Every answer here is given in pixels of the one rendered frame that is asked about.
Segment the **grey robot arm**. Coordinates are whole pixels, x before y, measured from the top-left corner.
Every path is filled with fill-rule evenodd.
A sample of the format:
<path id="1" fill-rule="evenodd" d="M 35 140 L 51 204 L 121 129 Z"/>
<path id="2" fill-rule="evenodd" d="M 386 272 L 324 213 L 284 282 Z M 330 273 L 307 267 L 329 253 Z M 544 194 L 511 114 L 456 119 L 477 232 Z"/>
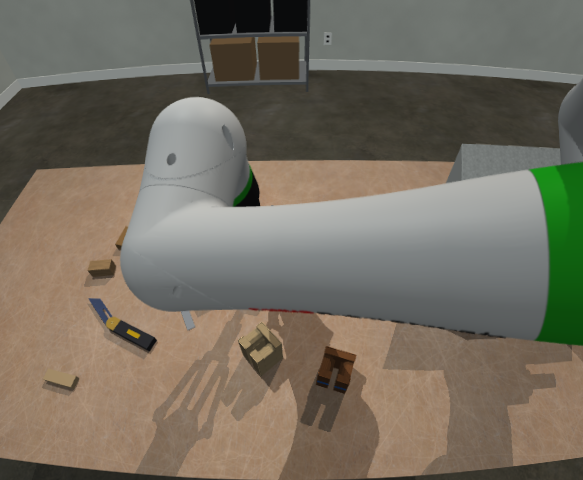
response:
<path id="1" fill-rule="evenodd" d="M 561 165 L 257 206 L 237 117 L 178 100 L 150 130 L 123 278 L 162 311 L 318 313 L 583 346 L 583 78 L 558 126 Z"/>

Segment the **try square with wooden stock and grey blade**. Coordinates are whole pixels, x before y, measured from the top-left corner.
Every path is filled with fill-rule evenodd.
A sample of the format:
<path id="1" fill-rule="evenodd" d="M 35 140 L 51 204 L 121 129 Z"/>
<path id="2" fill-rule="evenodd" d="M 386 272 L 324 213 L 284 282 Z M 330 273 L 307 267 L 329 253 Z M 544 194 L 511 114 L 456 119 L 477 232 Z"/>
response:
<path id="1" fill-rule="evenodd" d="M 118 249 L 121 249 L 121 246 L 122 246 L 122 243 L 123 243 L 124 237 L 125 237 L 125 235 L 126 235 L 127 229 L 128 229 L 128 227 L 125 227 L 125 228 L 124 228 L 123 232 L 121 233 L 121 235 L 120 235 L 119 239 L 117 240 L 117 242 L 116 242 L 116 244 L 115 244 L 115 245 L 116 245 L 116 247 L 117 247 Z"/>

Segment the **black sliding bevel with blue blade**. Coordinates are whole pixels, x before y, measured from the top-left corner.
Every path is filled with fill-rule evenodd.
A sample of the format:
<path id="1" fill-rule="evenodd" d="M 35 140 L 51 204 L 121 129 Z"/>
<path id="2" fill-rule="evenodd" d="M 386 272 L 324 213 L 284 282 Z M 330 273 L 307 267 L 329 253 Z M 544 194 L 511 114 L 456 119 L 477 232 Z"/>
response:
<path id="1" fill-rule="evenodd" d="M 107 328 L 117 335 L 129 340 L 130 342 L 149 351 L 152 349 L 157 339 L 142 330 L 116 318 L 111 315 L 101 299 L 88 298 Z M 110 318 L 106 316 L 103 309 L 106 310 Z"/>

